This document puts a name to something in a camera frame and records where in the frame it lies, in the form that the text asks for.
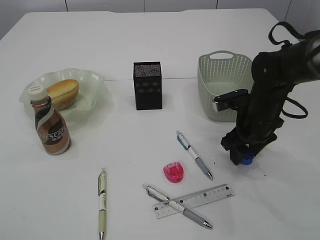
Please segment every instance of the white bottle cap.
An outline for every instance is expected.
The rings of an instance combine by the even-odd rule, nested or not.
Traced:
[[[47,90],[40,84],[29,87],[28,94],[31,101],[39,101],[48,96]]]

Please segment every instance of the pencil sharpener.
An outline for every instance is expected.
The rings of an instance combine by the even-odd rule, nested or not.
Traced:
[[[179,183],[184,178],[184,168],[180,162],[172,162],[163,168],[164,175],[172,183]]]
[[[162,75],[159,61],[134,62],[133,83],[137,110],[162,109]]]

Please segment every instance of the plastic basket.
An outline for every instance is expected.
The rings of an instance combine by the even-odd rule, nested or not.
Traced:
[[[217,58],[215,54],[228,54],[231,58]],[[216,112],[215,97],[238,89],[251,91],[254,83],[251,75],[252,61],[244,55],[230,51],[215,51],[202,55],[198,60],[198,90],[203,109],[211,120],[235,121],[237,112],[226,109]]]

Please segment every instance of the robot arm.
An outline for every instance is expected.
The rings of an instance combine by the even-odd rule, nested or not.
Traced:
[[[272,37],[274,28],[282,25],[295,37],[304,41],[292,45],[288,40],[276,42]],[[221,145],[230,151],[235,165],[250,164],[266,145],[275,141],[274,131],[280,128],[285,116],[302,119],[308,111],[296,101],[288,98],[294,86],[320,79],[320,31],[302,36],[286,22],[273,27],[269,39],[274,44],[284,43],[275,52],[260,52],[252,62],[253,86],[251,93],[244,89],[230,92],[214,99],[218,111],[231,108],[237,111],[236,127],[222,138]],[[288,100],[300,107],[305,115],[292,115],[283,111]]]

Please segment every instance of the ballpoint pen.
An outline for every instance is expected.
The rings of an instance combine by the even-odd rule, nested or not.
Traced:
[[[104,240],[106,235],[106,221],[107,221],[107,173],[106,169],[102,171],[98,177],[98,195],[100,200],[99,209],[99,239]]]
[[[147,194],[150,197],[152,197],[160,202],[165,202],[165,201],[170,200],[170,197],[164,195],[162,192],[158,191],[157,189],[155,189],[154,187],[152,187],[150,185],[143,184],[142,187],[146,190]],[[182,206],[181,204],[179,204],[175,201],[170,201],[169,205],[172,208],[174,208],[175,210],[181,212],[185,217],[187,217],[191,221],[194,221],[196,224],[199,224],[200,226],[207,228],[207,229],[213,229],[212,225],[209,222],[207,222],[205,219],[203,219],[199,215],[195,214],[190,209]]]
[[[176,131],[176,135],[178,138],[178,141],[181,143],[183,148],[189,152],[191,157],[195,160],[196,164],[199,166],[199,168],[202,170],[202,172],[210,179],[213,180],[214,177],[212,176],[211,172],[207,168],[207,166],[204,164],[202,159],[196,154],[195,150],[192,148],[192,146],[188,143],[188,141],[185,139],[185,137],[182,135],[181,132],[178,130]]]

